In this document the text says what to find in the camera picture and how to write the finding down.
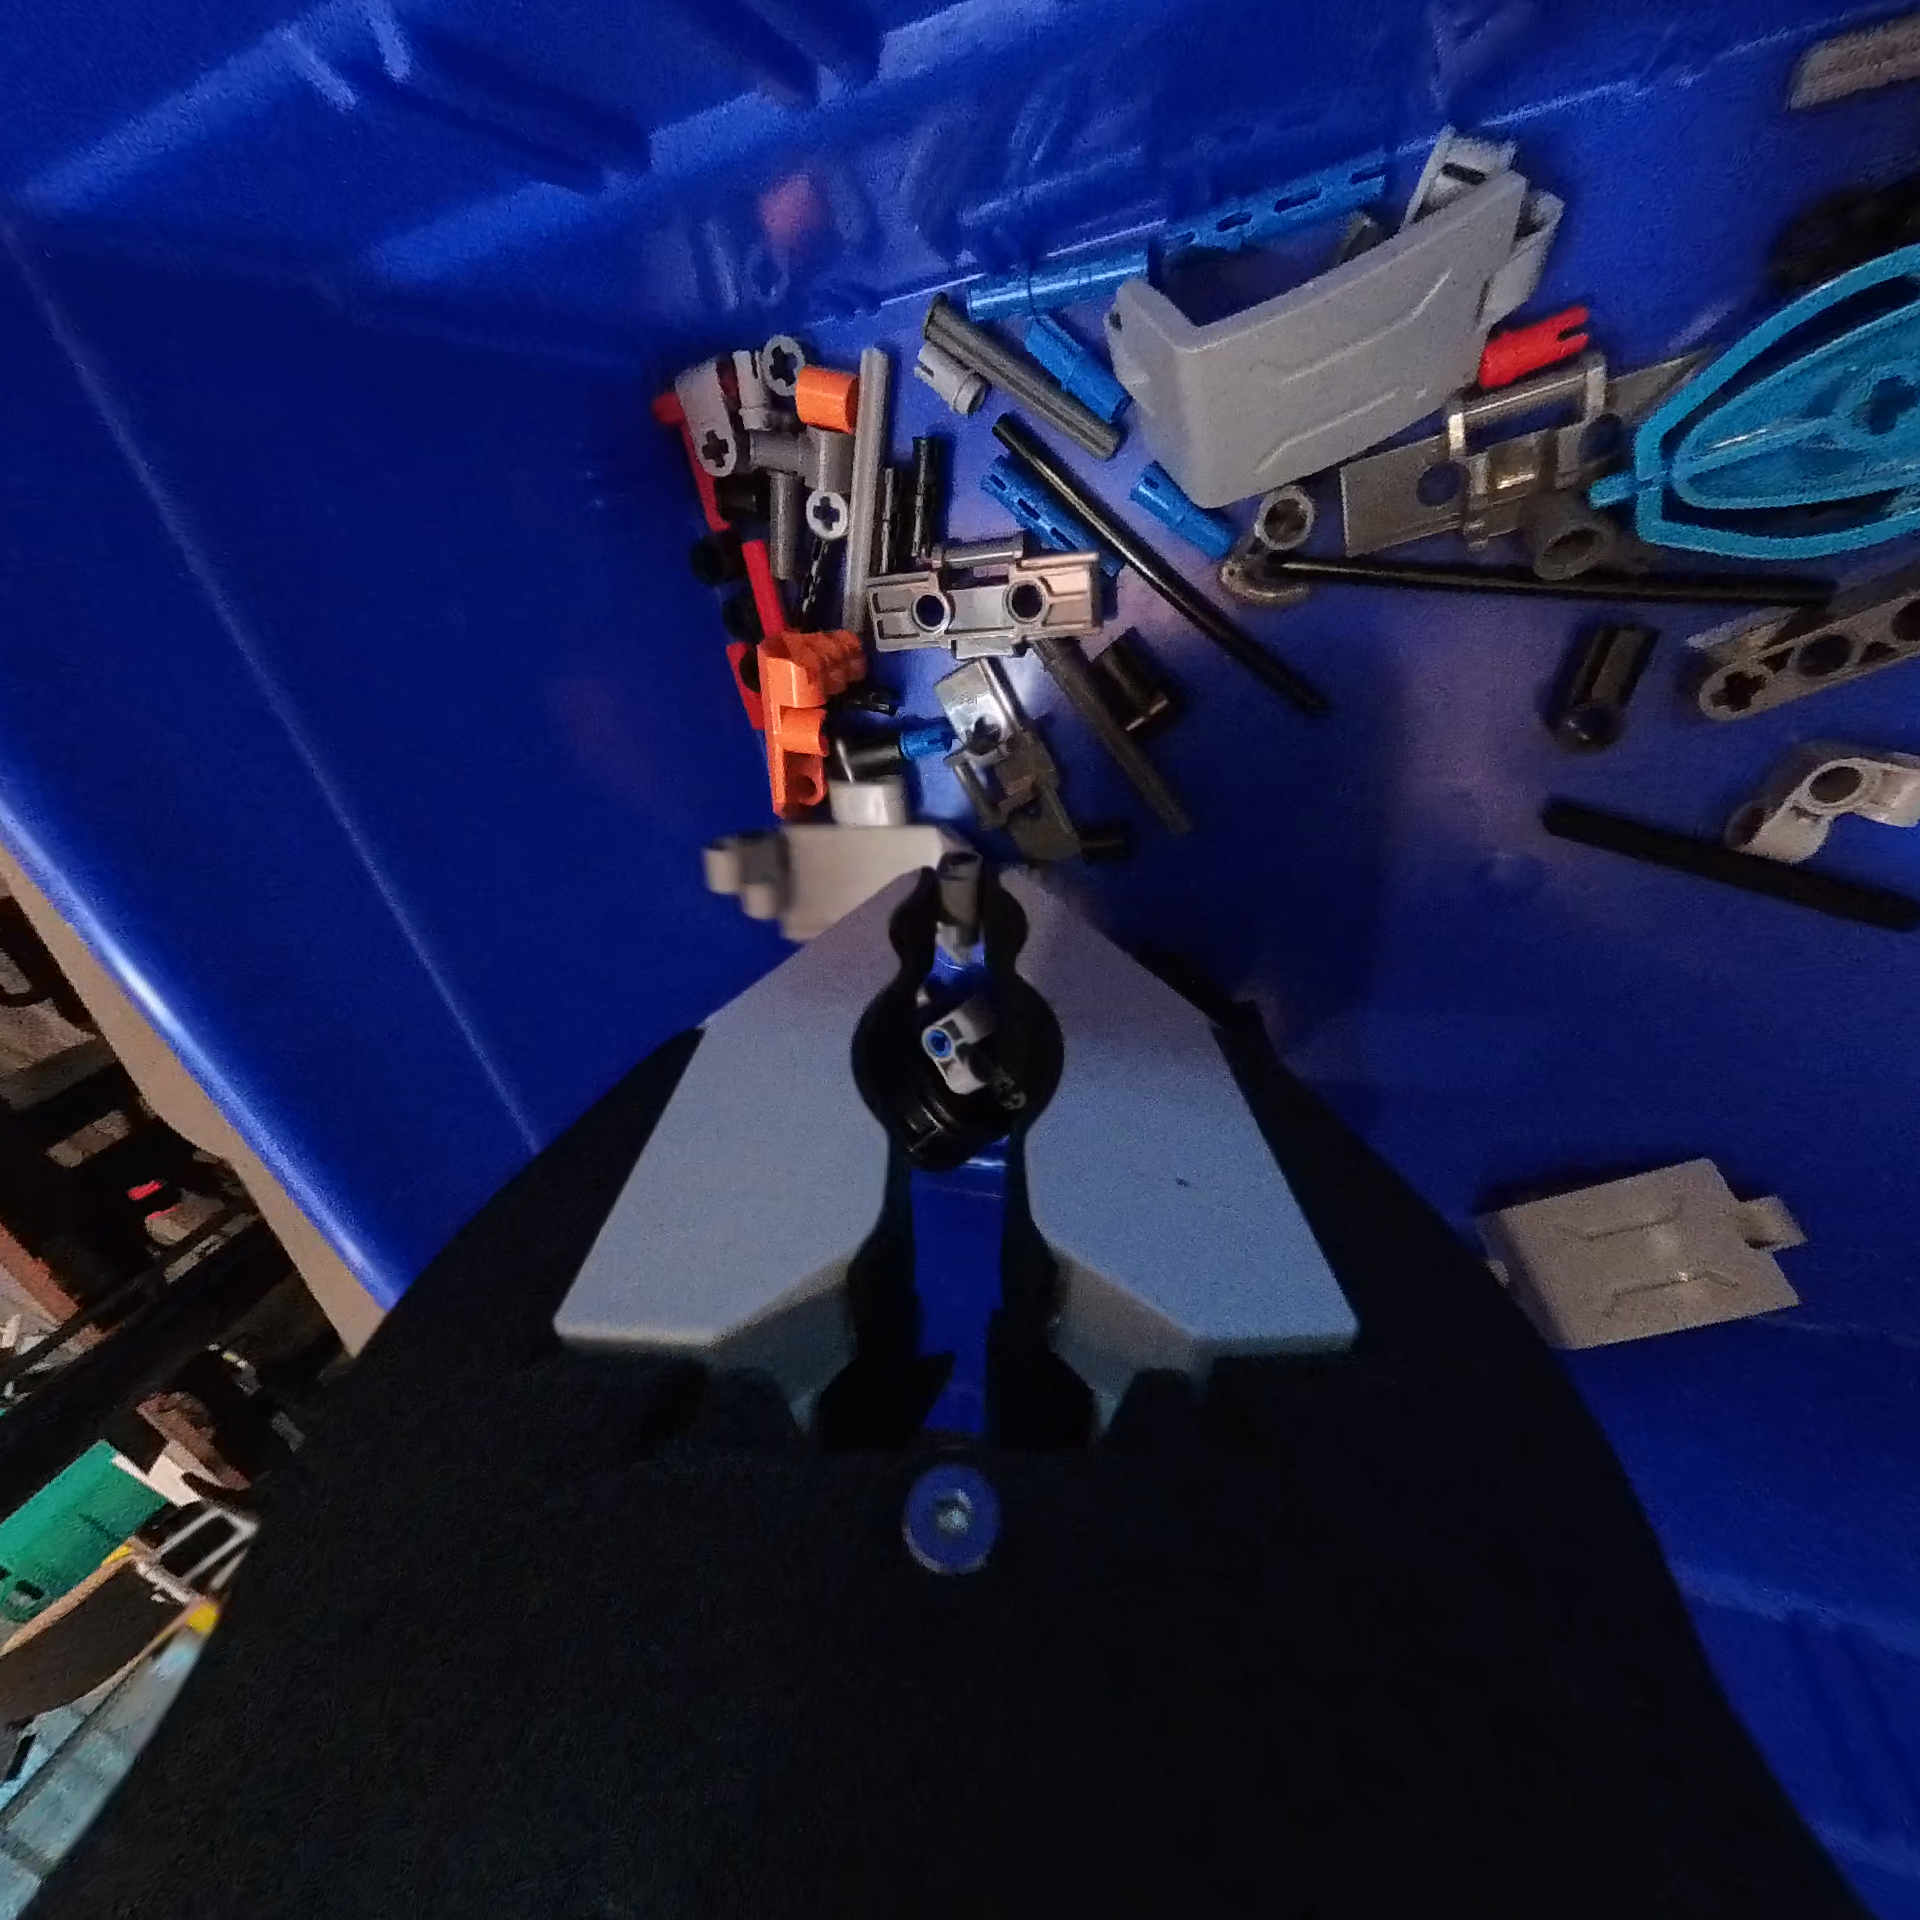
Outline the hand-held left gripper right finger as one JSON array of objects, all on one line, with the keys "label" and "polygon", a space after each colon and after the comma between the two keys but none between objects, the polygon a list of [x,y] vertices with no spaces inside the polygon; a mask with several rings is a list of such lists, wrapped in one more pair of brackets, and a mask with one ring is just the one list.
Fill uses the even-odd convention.
[{"label": "hand-held left gripper right finger", "polygon": [[1218,1022],[1029,876],[982,919],[1055,1046],[1008,1151],[987,1430],[1092,1433],[1145,1370],[1344,1353],[1354,1306]]}]

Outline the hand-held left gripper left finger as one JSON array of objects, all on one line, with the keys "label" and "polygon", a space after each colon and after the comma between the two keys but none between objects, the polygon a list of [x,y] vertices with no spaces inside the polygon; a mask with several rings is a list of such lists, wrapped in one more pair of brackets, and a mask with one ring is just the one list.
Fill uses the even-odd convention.
[{"label": "hand-held left gripper left finger", "polygon": [[764,1374],[826,1442],[920,1436],[951,1359],[920,1353],[856,1032],[927,973],[937,877],[886,883],[699,1027],[556,1313],[568,1353]]}]

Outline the heap of small toy parts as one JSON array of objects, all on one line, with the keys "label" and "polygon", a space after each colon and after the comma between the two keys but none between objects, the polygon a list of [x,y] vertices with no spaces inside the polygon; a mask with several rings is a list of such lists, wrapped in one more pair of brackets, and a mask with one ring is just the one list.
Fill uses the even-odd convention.
[{"label": "heap of small toy parts", "polygon": [[980,484],[1013,526],[952,540],[951,440],[925,434],[908,464],[890,462],[890,375],[886,350],[850,368],[777,333],[699,357],[652,399],[703,505],[689,569],[725,592],[725,663],[775,825],[912,825],[915,767],[937,760],[975,825],[1029,861],[1127,853],[1122,831],[1071,812],[1047,735],[1008,684],[1029,660],[1135,801],[1190,833],[1143,748],[1167,689],[1106,622],[1112,575],[1134,572],[1001,449]]}]

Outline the blue plastic bin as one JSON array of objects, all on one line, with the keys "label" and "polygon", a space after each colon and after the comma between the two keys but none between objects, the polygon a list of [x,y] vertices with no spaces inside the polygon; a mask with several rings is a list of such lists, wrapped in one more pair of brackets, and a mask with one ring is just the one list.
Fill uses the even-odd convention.
[{"label": "blue plastic bin", "polygon": [[[4,839],[385,1327],[37,1917],[1916,1917],[1916,935],[1717,839],[1916,671],[1600,756],[1592,622],[1320,592],[1286,708],[1135,578],[1195,833],[1055,883],[1229,1047],[1358,1338],[1104,1433],[826,1442],[553,1319],[779,962],[652,396],[1441,131],[1643,366],[1916,169],[1916,2],[4,2]],[[1774,1316],[1561,1353],[1475,1214],[1685,1158]]]}]

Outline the dark grey holed beam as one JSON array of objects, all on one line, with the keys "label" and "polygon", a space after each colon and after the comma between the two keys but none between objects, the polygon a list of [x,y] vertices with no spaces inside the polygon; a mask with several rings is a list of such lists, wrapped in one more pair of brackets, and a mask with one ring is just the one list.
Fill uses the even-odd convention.
[{"label": "dark grey holed beam", "polygon": [[1916,566],[1690,641],[1690,701],[1732,726],[1916,660]]}]

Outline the grey curved toy panel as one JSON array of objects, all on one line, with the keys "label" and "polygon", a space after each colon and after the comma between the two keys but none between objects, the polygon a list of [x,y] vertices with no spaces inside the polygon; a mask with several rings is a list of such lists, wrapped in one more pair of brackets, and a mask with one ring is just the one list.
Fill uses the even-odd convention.
[{"label": "grey curved toy panel", "polygon": [[1386,242],[1221,321],[1127,280],[1106,350],[1151,462],[1195,505],[1225,511],[1344,464],[1472,385],[1564,220],[1514,154],[1443,131]]}]

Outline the light grey toy panel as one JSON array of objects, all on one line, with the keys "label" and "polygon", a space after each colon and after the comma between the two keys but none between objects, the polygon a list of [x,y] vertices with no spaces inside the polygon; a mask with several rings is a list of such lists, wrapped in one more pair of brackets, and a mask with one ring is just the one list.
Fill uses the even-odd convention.
[{"label": "light grey toy panel", "polygon": [[943,857],[960,853],[974,846],[937,825],[779,822],[704,842],[703,876],[709,893],[732,899],[749,920],[807,944],[901,876],[937,868]]}]

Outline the grey flat toy panel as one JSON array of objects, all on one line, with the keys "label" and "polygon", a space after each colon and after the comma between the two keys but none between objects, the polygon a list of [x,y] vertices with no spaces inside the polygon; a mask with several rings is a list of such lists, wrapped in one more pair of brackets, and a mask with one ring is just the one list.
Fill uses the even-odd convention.
[{"label": "grey flat toy panel", "polygon": [[1495,1279],[1561,1353],[1700,1331],[1797,1308],[1783,1258],[1806,1232],[1685,1158],[1475,1214]]}]

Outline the thick black toy axle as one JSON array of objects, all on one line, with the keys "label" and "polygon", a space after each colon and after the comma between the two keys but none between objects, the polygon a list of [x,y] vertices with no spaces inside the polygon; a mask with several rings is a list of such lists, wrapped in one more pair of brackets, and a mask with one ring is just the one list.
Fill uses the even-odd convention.
[{"label": "thick black toy axle", "polygon": [[1541,831],[1550,839],[1584,846],[1590,853],[1687,876],[1754,899],[1786,902],[1832,920],[1866,924],[1890,935],[1916,930],[1916,899],[1906,899],[1894,888],[1735,853],[1705,835],[1627,820],[1600,808],[1549,801],[1541,808]]}]

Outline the black toy rod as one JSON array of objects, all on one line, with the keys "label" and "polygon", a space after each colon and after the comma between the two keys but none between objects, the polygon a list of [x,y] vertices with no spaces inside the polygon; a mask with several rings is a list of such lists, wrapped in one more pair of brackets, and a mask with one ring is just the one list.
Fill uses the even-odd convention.
[{"label": "black toy rod", "polygon": [[1106,553],[1121,560],[1127,572],[1139,578],[1139,585],[1151,589],[1154,598],[1175,612],[1221,658],[1235,660],[1235,667],[1241,667],[1300,715],[1327,717],[1332,713],[1332,701],[1320,685],[1313,685],[1297,667],[1280,660],[1260,641],[1245,633],[1221,607],[1193,589],[1190,578],[1179,575],[1145,540],[1139,540],[1134,526],[1122,522],[1122,515],[1097,499],[1031,429],[1001,410],[993,421],[993,439],[1024,481],[1047,491]]}]

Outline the black toy connector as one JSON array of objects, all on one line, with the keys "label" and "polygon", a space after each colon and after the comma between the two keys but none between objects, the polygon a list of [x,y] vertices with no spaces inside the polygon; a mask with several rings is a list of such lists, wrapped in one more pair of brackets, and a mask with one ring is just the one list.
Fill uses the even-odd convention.
[{"label": "black toy connector", "polygon": [[1621,745],[1657,647],[1660,631],[1643,622],[1603,622],[1576,633],[1543,708],[1550,741],[1569,756]]}]

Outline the thin black toy axle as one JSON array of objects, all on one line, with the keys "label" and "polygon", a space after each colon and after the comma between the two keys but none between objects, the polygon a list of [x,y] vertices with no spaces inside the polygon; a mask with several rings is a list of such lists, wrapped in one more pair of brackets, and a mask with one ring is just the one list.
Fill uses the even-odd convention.
[{"label": "thin black toy axle", "polygon": [[1282,547],[1265,511],[1247,536],[1218,566],[1218,578],[1245,604],[1292,604],[1308,589],[1351,585],[1411,594],[1500,594],[1550,598],[1584,604],[1661,604],[1727,612],[1809,612],[1834,598],[1834,580],[1779,572],[1676,572],[1660,569],[1621,532],[1616,555],[1572,580],[1541,580],[1517,540],[1468,548],[1456,536],[1409,541],[1370,560],[1351,560],[1343,536],[1340,553],[1313,553],[1306,541]]}]

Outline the green sheet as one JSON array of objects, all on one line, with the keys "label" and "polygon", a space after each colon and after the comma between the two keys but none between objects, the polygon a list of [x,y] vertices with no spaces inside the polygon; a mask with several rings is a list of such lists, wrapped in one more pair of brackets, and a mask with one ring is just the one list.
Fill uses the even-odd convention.
[{"label": "green sheet", "polygon": [[4,1637],[45,1614],[171,1499],[111,1442],[93,1442],[4,1520]]}]

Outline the light grey toy connector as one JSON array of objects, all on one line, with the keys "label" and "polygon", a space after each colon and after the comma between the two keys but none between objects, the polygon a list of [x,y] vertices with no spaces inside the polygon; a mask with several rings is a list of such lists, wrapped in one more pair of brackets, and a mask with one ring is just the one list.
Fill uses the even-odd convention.
[{"label": "light grey toy connector", "polygon": [[1916,756],[1812,741],[1794,748],[1758,798],[1727,820],[1722,842],[1735,853],[1803,864],[1841,820],[1885,831],[1916,825]]}]

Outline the red toy pin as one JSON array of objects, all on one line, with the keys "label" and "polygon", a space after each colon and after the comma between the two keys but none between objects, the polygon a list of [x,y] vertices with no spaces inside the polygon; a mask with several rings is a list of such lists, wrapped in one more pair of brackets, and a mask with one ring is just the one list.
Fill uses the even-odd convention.
[{"label": "red toy pin", "polygon": [[1483,346],[1475,393],[1489,396],[1511,389],[1533,375],[1574,363],[1587,350],[1590,308],[1584,304],[1572,304],[1539,321],[1505,327],[1500,333],[1489,333]]}]

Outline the teal toy rotor blade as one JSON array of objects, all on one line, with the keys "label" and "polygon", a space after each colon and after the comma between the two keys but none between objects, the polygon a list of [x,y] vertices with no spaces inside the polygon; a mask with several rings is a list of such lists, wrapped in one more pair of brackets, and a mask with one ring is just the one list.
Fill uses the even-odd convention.
[{"label": "teal toy rotor blade", "polygon": [[1671,389],[1587,491],[1638,541],[1820,561],[1916,536],[1916,245],[1798,295]]}]

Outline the light grey toy strip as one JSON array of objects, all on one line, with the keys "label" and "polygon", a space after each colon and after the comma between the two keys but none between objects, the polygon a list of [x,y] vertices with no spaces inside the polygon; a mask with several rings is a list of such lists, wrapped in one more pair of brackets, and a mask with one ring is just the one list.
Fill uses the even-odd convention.
[{"label": "light grey toy strip", "polygon": [[1916,14],[1834,34],[1803,48],[1788,72],[1786,109],[1803,114],[1900,85],[1916,85]]}]

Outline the dark grey hinge bracket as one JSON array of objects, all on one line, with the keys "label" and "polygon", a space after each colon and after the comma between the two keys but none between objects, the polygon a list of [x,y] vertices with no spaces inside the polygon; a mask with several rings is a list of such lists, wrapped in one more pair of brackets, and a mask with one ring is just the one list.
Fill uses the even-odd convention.
[{"label": "dark grey hinge bracket", "polygon": [[1436,536],[1479,553],[1517,540],[1541,580],[1580,578],[1621,548],[1616,526],[1587,499],[1621,439],[1624,406],[1598,353],[1454,396],[1436,434],[1340,470],[1344,553],[1370,560]]}]

